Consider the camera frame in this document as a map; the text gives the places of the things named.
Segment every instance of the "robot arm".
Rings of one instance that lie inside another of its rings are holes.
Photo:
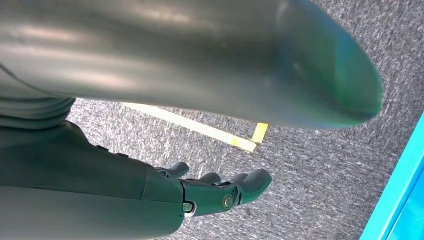
[[[151,239],[184,217],[222,213],[271,183],[258,169],[222,182],[180,179],[189,167],[151,165],[91,145],[63,122],[44,130],[0,128],[1,239]]]

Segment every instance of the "blue frame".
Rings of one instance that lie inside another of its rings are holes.
[[[391,238],[395,226],[402,228],[403,224],[399,224],[398,219],[423,172],[423,158],[424,113],[409,138],[360,240],[386,240]]]

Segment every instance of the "yellow line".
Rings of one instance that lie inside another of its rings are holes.
[[[262,143],[267,132],[268,124],[267,123],[258,123],[256,129],[254,130],[251,141],[254,143]]]
[[[231,133],[216,129],[214,127],[208,126],[206,124],[191,120],[189,118],[183,117],[181,115],[163,110],[157,106],[145,105],[145,104],[137,104],[137,103],[129,103],[123,102],[124,106],[132,108],[134,110],[143,112],[145,114],[149,114],[153,117],[163,119],[170,123],[174,123],[180,125],[184,128],[190,129],[192,131],[196,131],[198,133],[204,134],[211,138],[220,140],[224,143],[231,144],[233,146],[242,148],[246,151],[253,152],[256,148],[256,143],[253,141],[238,137]]]

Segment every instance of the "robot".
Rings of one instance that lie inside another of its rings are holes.
[[[265,169],[184,179],[91,145],[75,98],[213,112],[291,128],[363,124],[381,78],[309,0],[0,2],[0,238],[152,239],[230,211]]]

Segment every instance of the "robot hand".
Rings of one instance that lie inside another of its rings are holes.
[[[186,217],[222,213],[250,203],[267,189],[272,180],[264,169],[254,170],[250,174],[239,173],[228,181],[222,181],[215,172],[209,172],[199,179],[176,179],[189,171],[189,166],[184,162],[178,162],[168,169],[156,169],[165,178],[181,183],[182,210]]]

